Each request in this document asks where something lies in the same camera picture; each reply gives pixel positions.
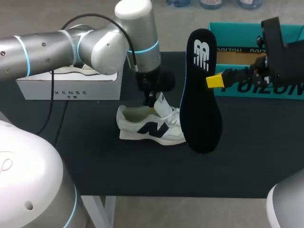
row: teal shoe box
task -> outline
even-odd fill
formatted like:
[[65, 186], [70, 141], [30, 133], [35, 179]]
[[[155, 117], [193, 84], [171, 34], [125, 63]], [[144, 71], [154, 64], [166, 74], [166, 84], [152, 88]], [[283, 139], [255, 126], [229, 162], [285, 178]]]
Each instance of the teal shoe box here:
[[[292, 43], [304, 39], [303, 25], [281, 25], [283, 41]], [[211, 22], [209, 30], [216, 37], [218, 45], [218, 55], [221, 52], [231, 52], [231, 54], [265, 53], [264, 49], [257, 46], [257, 36], [262, 36], [261, 24], [252, 23], [229, 23]], [[225, 69], [243, 69], [253, 64], [254, 61], [244, 64], [217, 64], [216, 73], [223, 72]], [[216, 96], [237, 96], [255, 98], [278, 98], [304, 100], [304, 84], [290, 85], [281, 88], [273, 88], [270, 84], [266, 88], [255, 87], [251, 82], [235, 83], [231, 88], [216, 88]]]

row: shoelace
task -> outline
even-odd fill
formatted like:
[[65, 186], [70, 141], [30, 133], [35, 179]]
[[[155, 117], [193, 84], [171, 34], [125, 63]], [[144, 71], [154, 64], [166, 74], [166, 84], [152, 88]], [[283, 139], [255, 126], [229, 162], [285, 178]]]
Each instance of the shoelace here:
[[169, 123], [171, 123], [173, 125], [180, 126], [180, 124], [181, 124], [181, 122], [180, 122], [180, 109], [171, 107], [169, 115], [161, 118], [161, 120], [167, 120]]

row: shoe tongue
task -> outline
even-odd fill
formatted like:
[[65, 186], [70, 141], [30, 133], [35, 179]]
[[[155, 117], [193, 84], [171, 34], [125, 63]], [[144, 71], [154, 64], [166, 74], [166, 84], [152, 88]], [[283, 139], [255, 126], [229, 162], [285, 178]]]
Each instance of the shoe tongue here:
[[161, 118], [169, 115], [172, 109], [162, 92], [159, 93], [158, 98], [154, 103], [154, 109]]

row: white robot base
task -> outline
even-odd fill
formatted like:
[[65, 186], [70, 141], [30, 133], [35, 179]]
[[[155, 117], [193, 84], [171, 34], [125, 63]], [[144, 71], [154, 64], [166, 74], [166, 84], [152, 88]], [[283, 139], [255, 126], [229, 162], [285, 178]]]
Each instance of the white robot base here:
[[0, 142], [1, 228], [88, 226], [81, 197], [51, 144], [4, 121]]

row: shoe sole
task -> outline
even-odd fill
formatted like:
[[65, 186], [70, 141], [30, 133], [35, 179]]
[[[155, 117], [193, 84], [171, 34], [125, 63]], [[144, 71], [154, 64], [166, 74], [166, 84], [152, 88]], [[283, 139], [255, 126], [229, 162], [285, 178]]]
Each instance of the shoe sole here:
[[148, 135], [148, 134], [139, 134], [139, 133], [124, 132], [124, 131], [120, 131], [119, 138], [124, 139], [124, 140], [151, 139], [163, 146], [173, 146], [173, 145], [178, 145], [178, 144], [182, 144], [182, 143], [186, 142], [185, 139], [181, 139], [181, 140], [177, 140], [177, 141], [170, 141], [170, 140], [160, 139], [160, 138]]

